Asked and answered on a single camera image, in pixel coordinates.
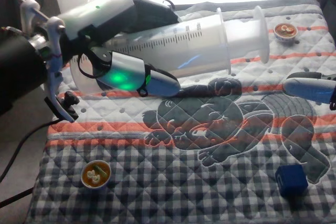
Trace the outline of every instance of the small bowl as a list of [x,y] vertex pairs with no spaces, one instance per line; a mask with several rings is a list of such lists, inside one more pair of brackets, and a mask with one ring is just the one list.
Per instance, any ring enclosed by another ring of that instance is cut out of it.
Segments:
[[[294,31],[294,33],[293,33],[293,36],[291,36],[291,37],[284,37],[284,36],[282,36],[282,35],[280,35],[280,34],[278,34],[277,33],[277,27],[278,26],[283,26],[283,25],[285,25],[285,26],[290,26],[290,27],[293,27],[294,29],[295,29],[295,31]],[[298,28],[296,28],[294,25],[292,25],[292,24],[289,24],[289,23],[280,23],[280,24],[278,24],[278,25],[276,25],[275,27],[274,27],[274,35],[275,35],[275,37],[278,39],[278,40],[280,40],[281,42],[293,42],[294,41],[294,38],[297,36],[297,34],[298,34]]]
[[[87,184],[83,181],[83,175],[84,175],[84,171],[85,171],[85,169],[86,169],[89,165],[91,165],[92,163],[96,163],[96,162],[99,162],[99,163],[105,163],[105,164],[109,167],[109,170],[110,170],[110,176],[109,176],[109,178],[106,180],[106,182],[105,182],[104,184],[102,184],[102,185],[100,185],[100,186],[93,187],[93,186],[87,185]],[[89,188],[89,189],[92,189],[92,190],[101,189],[101,188],[103,188],[104,186],[106,186],[106,184],[110,181],[110,179],[111,179],[111,173],[112,173],[112,171],[111,171],[111,166],[109,165],[109,163],[105,162],[104,160],[99,160],[99,159],[98,159],[98,160],[93,160],[93,161],[87,163],[87,164],[84,166],[84,168],[82,169],[82,172],[80,173],[80,181],[82,182],[82,184],[83,184],[86,188]]]

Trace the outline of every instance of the cartoon bear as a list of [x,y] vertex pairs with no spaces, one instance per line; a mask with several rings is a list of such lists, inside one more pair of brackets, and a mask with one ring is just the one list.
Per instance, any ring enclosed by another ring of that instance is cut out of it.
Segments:
[[[309,181],[317,183],[330,163],[311,145],[314,127],[309,118],[315,115],[311,105],[284,94],[239,102],[236,100],[241,97],[241,90],[238,80],[220,78],[208,85],[188,87],[177,97],[163,100],[157,111],[143,114],[143,122],[153,129],[145,143],[156,146],[173,141],[181,150],[199,150],[199,160],[204,166],[211,166],[249,151],[266,132],[281,133],[284,147],[303,165]],[[285,118],[281,132],[272,127],[274,115]]]

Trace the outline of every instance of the orange soup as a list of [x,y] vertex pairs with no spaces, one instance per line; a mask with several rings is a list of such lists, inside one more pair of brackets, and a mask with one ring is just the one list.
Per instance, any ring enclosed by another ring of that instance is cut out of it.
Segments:
[[293,37],[297,31],[295,26],[292,26],[291,24],[280,24],[275,28],[275,32],[283,37]]
[[101,161],[88,165],[83,172],[83,182],[90,187],[103,185],[110,177],[110,167]]

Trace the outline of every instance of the checkered fabric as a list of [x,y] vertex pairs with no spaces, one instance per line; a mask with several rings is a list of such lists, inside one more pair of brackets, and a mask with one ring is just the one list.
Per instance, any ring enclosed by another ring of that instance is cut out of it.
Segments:
[[[313,2],[273,3],[263,9],[271,45],[266,65],[241,60],[232,62],[231,76],[182,78],[180,98],[81,97],[77,122],[49,129],[26,223],[336,222],[334,113],[327,104],[281,93],[290,73],[334,73],[334,42]],[[212,15],[215,6],[195,5],[180,15]],[[223,17],[248,21],[252,13],[228,10]],[[299,27],[291,46],[272,33],[282,22]],[[60,93],[77,92],[69,69],[64,77]],[[211,93],[233,85],[239,92],[229,96],[188,97],[188,87]],[[80,180],[95,159],[112,170],[97,191]],[[275,180],[277,168],[288,164],[301,164],[309,182],[296,201],[282,198]]]

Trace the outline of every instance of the letter on blue cube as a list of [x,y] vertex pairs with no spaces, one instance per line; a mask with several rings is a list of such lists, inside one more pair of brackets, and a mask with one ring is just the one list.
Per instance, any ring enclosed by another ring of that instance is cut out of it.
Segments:
[[308,187],[301,165],[282,165],[275,172],[275,178],[283,197],[300,196]]

